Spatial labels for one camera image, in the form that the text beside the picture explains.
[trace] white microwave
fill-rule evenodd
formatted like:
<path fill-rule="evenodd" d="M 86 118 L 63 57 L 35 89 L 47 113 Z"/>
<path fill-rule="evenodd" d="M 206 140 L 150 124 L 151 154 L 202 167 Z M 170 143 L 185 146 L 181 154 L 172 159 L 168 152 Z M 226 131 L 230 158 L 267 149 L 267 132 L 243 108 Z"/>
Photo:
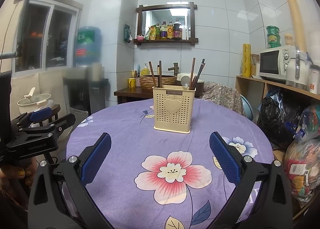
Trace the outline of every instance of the white microwave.
<path fill-rule="evenodd" d="M 295 57 L 294 46 L 285 45 L 266 49 L 260 53 L 259 76 L 272 79 L 286 79 L 287 66 L 291 57 Z"/>

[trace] heart design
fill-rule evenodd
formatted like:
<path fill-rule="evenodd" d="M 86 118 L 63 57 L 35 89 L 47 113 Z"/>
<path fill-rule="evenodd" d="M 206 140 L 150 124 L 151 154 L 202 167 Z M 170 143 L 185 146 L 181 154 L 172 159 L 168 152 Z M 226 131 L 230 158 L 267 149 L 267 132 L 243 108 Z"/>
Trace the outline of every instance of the heart design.
<path fill-rule="evenodd" d="M 181 107 L 181 102 L 178 100 L 164 100 L 163 102 L 164 108 L 171 114 L 176 113 L 177 111 L 179 111 L 180 107 Z"/>

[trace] cutlery holder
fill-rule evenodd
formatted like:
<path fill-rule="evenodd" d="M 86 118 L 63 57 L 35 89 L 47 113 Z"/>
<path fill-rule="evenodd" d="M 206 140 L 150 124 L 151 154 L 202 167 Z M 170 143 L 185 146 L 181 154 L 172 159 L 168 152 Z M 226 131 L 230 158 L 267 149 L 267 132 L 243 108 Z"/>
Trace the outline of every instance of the cutlery holder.
<path fill-rule="evenodd" d="M 190 133 L 193 100 L 196 90 L 182 86 L 153 87 L 153 105 L 156 130 Z"/>

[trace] yellow tube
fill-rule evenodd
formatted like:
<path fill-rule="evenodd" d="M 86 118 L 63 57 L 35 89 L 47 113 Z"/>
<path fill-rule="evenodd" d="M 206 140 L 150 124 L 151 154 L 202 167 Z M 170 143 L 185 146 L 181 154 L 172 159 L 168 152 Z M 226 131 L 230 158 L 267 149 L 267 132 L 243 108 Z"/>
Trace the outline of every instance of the yellow tube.
<path fill-rule="evenodd" d="M 296 38 L 296 46 L 299 48 L 299 50 L 307 52 L 306 39 L 304 36 L 304 27 L 298 3 L 296 0 L 288 0 L 288 4 L 290 8 L 294 34 Z"/>
<path fill-rule="evenodd" d="M 242 76 L 250 77 L 251 67 L 251 46 L 250 44 L 243 44 L 242 57 Z"/>

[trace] round table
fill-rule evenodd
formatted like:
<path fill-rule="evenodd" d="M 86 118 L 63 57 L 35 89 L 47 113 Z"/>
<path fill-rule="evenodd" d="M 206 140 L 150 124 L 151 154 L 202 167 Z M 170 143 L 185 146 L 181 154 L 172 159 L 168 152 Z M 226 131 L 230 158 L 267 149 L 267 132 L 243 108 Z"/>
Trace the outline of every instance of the round table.
<path fill-rule="evenodd" d="M 103 109 L 84 120 L 67 145 L 67 158 L 78 156 L 110 134 L 111 150 L 86 188 L 116 229 L 206 228 L 235 187 L 209 147 L 214 131 L 256 162 L 274 160 L 263 132 L 225 107 L 195 99 L 190 134 L 155 130 L 152 107 L 150 99 Z M 239 220 L 249 215 L 259 186 Z"/>

